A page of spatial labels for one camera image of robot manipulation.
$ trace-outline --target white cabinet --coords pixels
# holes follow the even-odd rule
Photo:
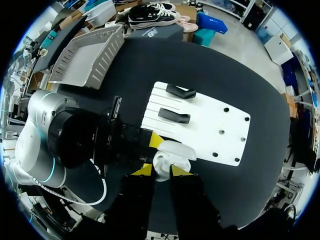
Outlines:
[[[290,22],[286,14],[280,9],[276,9],[271,16],[271,19],[282,29],[287,23]]]
[[[278,35],[274,35],[264,45],[264,47],[268,52],[271,60],[279,66],[294,57],[290,48],[285,44],[284,41],[282,41],[282,39]]]
[[[266,31],[270,36],[278,34],[281,30],[281,28],[272,19],[269,19],[264,26],[267,27]]]
[[[291,40],[295,35],[298,34],[298,30],[292,22],[288,22],[283,28],[283,32],[288,36]]]

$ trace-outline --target white plate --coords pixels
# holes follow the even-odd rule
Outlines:
[[[166,92],[167,85],[154,84],[141,127],[193,148],[199,159],[238,166],[246,147],[251,116],[198,92],[191,99],[179,98]],[[160,108],[189,114],[190,121],[183,124],[159,117]]]

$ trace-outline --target perforated metal tray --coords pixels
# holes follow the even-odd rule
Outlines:
[[[121,25],[75,37],[56,61],[49,83],[99,89],[124,42]]]

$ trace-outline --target teal box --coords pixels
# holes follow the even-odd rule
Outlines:
[[[203,45],[209,47],[211,40],[214,38],[216,31],[211,29],[199,29],[193,35],[193,42],[195,44]]]

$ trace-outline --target workbench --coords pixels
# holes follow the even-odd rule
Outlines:
[[[194,43],[126,39],[99,90],[61,84],[57,92],[75,98],[81,108],[96,113],[110,107],[114,96],[120,96],[120,118],[140,126],[155,82],[195,89],[251,115],[239,166],[197,159],[191,161],[190,172],[202,178],[209,199],[220,211],[223,227],[242,227],[253,221],[279,179],[288,146],[290,114],[278,91],[251,69]],[[135,164],[109,165],[107,196],[94,208],[108,209],[119,192],[121,178],[137,169]],[[68,169],[65,185],[86,202],[94,202],[102,195],[100,176],[88,162]],[[155,182],[148,230],[176,234],[174,216],[170,182]]]

